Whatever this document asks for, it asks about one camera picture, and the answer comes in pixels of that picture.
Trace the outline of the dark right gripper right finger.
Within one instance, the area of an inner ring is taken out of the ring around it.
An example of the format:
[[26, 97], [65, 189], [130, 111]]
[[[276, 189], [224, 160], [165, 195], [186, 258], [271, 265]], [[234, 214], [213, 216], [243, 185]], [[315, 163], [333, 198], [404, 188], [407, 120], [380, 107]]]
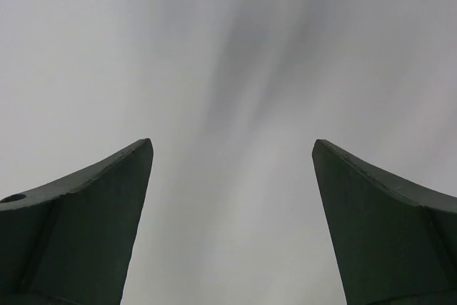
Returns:
[[456, 198], [319, 139], [318, 188], [348, 304], [454, 304]]

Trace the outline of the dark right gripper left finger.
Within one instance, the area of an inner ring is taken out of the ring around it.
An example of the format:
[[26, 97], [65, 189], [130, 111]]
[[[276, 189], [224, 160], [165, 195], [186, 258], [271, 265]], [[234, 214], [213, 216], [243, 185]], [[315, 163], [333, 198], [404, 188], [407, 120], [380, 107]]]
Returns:
[[154, 150], [106, 159], [1, 200], [3, 304], [119, 304]]

